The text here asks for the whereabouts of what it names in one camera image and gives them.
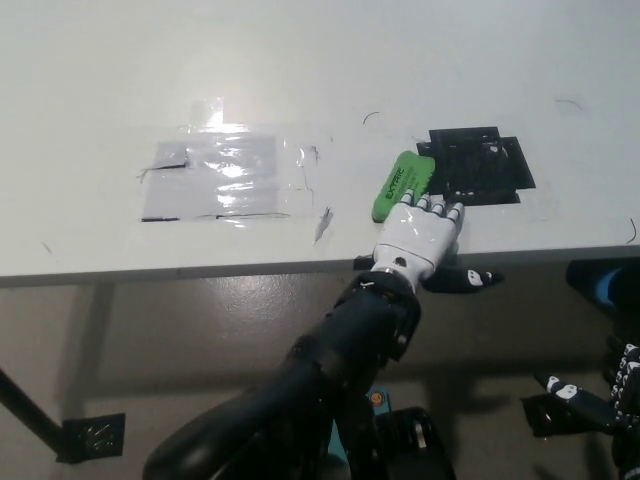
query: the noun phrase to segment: robotic arm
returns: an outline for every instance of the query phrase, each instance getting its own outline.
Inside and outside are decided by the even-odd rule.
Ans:
[[[356,277],[333,311],[295,342],[269,382],[200,415],[160,445],[144,478],[319,478],[334,419],[352,478],[391,478],[364,394],[378,370],[409,346],[420,320],[418,285],[472,293],[502,280],[438,268],[463,213],[461,204],[447,209],[426,196],[413,206],[408,191],[384,224],[372,271]]]

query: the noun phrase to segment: white table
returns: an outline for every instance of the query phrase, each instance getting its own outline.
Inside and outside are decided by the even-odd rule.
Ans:
[[[492,125],[538,188],[468,209],[463,261],[637,255],[638,25],[635,0],[4,2],[0,285],[350,268],[398,153]],[[149,132],[216,97],[322,133],[318,244],[314,217],[140,222]]]

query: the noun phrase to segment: white robotic fingers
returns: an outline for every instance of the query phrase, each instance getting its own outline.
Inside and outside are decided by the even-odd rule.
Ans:
[[[403,276],[415,290],[428,279],[455,243],[463,219],[460,203],[447,208],[421,196],[413,206],[414,192],[407,190],[384,223],[373,252],[375,271]]]

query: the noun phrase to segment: black metal bracket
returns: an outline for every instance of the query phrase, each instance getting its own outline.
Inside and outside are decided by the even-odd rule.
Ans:
[[[58,454],[59,463],[80,463],[120,457],[124,448],[125,414],[64,420],[62,434],[71,446],[71,457]]]

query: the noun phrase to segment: clear tape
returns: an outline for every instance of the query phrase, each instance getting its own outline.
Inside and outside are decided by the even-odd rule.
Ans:
[[[194,110],[198,124],[167,132],[141,176],[144,221],[313,215],[310,142],[273,126],[224,124],[220,99]]]

